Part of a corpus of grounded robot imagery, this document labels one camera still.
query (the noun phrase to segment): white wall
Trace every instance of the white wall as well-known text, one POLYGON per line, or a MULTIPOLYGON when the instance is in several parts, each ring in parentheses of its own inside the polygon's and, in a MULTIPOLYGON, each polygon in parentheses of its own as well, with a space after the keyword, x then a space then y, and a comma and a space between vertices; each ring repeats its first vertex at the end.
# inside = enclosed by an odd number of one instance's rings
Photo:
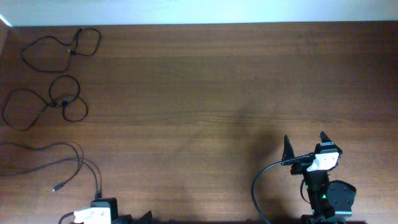
POLYGON ((1 0, 13 26, 380 21, 398 0, 1 0))

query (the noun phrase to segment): wooden table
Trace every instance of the wooden table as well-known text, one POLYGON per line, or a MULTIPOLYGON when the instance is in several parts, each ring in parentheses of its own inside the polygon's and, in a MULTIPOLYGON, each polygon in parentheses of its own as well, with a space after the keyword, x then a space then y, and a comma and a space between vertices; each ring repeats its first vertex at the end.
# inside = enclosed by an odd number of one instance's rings
MULTIPOLYGON (((279 161, 288 134, 295 154, 312 152, 320 131, 344 151, 330 179, 357 187, 352 220, 395 223, 398 209, 398 23, 275 23, 192 26, 99 26, 94 57, 76 56, 67 74, 90 106, 81 123, 48 109, 27 132, 2 121, 2 140, 31 146, 74 141, 101 169, 103 196, 120 213, 180 221, 257 220, 250 185, 279 161)), ((19 55, 43 35, 70 41, 77 27, 12 28, 0 60, 0 96, 14 88, 46 100, 60 74, 38 73, 19 55)), ((93 46, 87 34, 81 45, 93 46)), ((31 52, 37 65, 59 67, 55 42, 31 52)), ((57 84, 57 88, 74 88, 57 84)), ((41 108, 18 96, 12 114, 26 124, 41 108)), ((81 105, 69 110, 81 113, 81 105)), ((34 167, 72 152, 1 149, 7 166, 34 167)), ((75 164, 0 178, 1 223, 56 223, 93 200, 83 168, 58 192, 75 164)), ((257 185, 270 218, 311 213, 300 198, 302 177, 289 167, 265 173, 257 185)))

